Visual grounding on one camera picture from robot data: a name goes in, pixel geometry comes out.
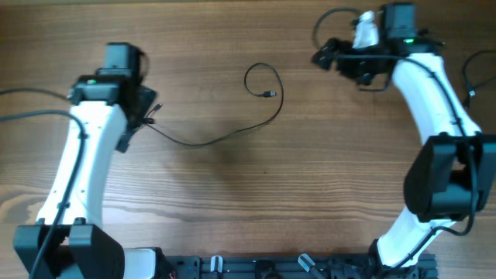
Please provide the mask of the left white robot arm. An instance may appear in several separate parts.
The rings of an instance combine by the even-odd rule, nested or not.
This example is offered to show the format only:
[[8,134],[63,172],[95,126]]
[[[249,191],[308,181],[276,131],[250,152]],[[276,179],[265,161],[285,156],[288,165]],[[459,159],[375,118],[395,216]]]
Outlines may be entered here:
[[125,249],[102,229],[112,155],[124,153],[157,94],[142,85],[145,54],[109,43],[105,61],[70,90],[67,141],[50,193],[13,248],[31,278],[161,278],[174,271],[157,248]]

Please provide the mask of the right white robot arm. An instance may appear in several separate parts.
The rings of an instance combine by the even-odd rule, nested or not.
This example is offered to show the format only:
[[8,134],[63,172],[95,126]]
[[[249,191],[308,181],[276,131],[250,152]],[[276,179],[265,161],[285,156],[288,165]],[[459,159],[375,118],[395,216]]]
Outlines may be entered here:
[[467,113],[448,77],[443,43],[415,25],[415,5],[387,3],[379,12],[354,11],[351,41],[312,37],[312,57],[323,70],[336,69],[370,91],[383,74],[396,87],[417,126],[422,148],[403,184],[405,207],[393,226],[373,241],[365,255],[330,262],[330,274],[347,271],[362,278],[424,278],[431,261],[422,252],[441,233],[472,230],[487,203],[495,176],[495,138]]

